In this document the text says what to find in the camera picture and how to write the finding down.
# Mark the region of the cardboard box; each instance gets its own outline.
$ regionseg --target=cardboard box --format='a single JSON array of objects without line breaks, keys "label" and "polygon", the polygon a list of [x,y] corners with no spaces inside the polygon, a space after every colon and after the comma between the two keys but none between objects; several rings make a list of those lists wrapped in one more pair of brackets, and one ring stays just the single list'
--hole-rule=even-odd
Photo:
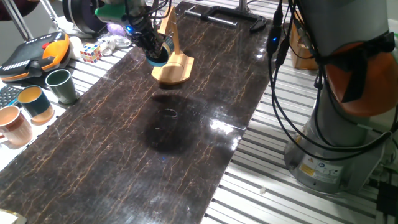
[{"label": "cardboard box", "polygon": [[[292,33],[290,34],[290,46],[297,55],[303,58],[311,57],[309,49],[303,44],[297,28],[292,24]],[[293,52],[291,53],[293,67],[297,69],[318,70],[318,64],[315,59],[302,59],[297,57]]]}]

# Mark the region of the green mug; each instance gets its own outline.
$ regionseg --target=green mug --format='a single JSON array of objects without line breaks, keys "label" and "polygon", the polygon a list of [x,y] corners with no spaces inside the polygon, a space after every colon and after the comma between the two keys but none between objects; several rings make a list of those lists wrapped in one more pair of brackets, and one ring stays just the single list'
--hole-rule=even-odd
[{"label": "green mug", "polygon": [[45,84],[63,104],[74,103],[78,99],[72,75],[68,70],[60,69],[50,73],[45,79]]}]

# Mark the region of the led light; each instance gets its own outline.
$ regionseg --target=led light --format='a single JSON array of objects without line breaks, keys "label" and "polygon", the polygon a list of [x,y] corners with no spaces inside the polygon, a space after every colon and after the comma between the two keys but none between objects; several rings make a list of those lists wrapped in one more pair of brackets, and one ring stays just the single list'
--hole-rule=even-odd
[{"label": "led light", "polygon": [[132,27],[131,26],[126,26],[127,31],[129,31],[129,33],[132,32]]}]

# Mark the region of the marble table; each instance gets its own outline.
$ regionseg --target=marble table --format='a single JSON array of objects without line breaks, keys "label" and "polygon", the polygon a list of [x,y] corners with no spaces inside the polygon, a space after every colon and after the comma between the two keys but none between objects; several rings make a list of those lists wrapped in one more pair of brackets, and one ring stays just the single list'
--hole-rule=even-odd
[{"label": "marble table", "polygon": [[191,79],[159,85],[134,47],[0,172],[0,208],[30,224],[200,223],[269,81],[269,27],[192,6],[177,6]]}]

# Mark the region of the cup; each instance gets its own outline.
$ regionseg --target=cup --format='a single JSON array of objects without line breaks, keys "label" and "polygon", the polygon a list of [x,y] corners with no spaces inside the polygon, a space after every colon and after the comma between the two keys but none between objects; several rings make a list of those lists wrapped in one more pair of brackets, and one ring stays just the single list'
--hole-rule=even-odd
[{"label": "cup", "polygon": [[63,104],[74,103],[78,96],[70,72],[65,69],[50,73],[45,79],[45,84]]},{"label": "cup", "polygon": [[35,123],[46,123],[54,115],[54,109],[49,99],[39,86],[29,86],[23,89],[18,93],[17,100]]},{"label": "cup", "polygon": [[0,133],[15,146],[23,146],[33,138],[32,126],[16,106],[0,109]]}]

